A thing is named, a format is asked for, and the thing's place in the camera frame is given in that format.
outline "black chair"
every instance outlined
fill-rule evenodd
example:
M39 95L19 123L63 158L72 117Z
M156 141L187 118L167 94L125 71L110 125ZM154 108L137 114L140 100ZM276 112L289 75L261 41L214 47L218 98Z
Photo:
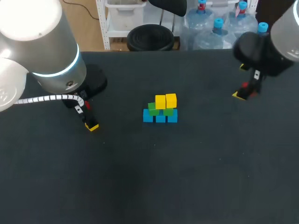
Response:
M149 0L149 2L162 9L160 25L146 24L131 30L127 36L127 47L130 51L166 51L174 45L175 15L184 16L187 10L186 0ZM161 26L164 10L173 15L172 31Z

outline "stacked blocks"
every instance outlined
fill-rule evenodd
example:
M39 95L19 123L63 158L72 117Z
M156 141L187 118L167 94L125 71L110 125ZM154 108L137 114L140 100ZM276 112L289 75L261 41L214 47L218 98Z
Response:
M178 122L178 110L177 107L177 95L175 93L166 95L156 95L155 102L148 104L148 109L143 110L143 121L154 122L154 116L156 117L156 123L166 123L166 117L168 123Z

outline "blue bottle cap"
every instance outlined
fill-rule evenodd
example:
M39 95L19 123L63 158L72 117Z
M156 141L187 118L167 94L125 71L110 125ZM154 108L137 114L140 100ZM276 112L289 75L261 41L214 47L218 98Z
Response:
M214 27L215 28L222 28L223 26L223 19L222 18L216 18L214 20Z
M247 8L247 2L245 2L245 1L240 1L240 2L239 2L239 8L240 8L241 10L246 9L246 8Z
M268 30L269 25L266 22L260 22L258 24L257 31L258 33L266 33Z

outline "black stool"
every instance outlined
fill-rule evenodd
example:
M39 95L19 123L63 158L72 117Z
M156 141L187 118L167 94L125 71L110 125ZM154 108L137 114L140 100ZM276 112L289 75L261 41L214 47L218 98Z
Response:
M174 45L172 32L163 26L146 24L132 29L127 36L130 51L171 50Z

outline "black cable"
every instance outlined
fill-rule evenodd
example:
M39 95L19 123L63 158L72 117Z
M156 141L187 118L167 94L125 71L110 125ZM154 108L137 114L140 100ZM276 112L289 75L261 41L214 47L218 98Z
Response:
M93 16L91 15L91 13L89 12L88 8L86 8L84 5L81 5L81 4L78 4L78 3L66 2L65 0L62 0L62 1L63 1L64 3L66 3L66 4L70 4L70 5L76 5L76 6L82 6L82 7L84 7L84 8L88 11L89 15L90 15L94 20L99 20L98 18L93 17Z

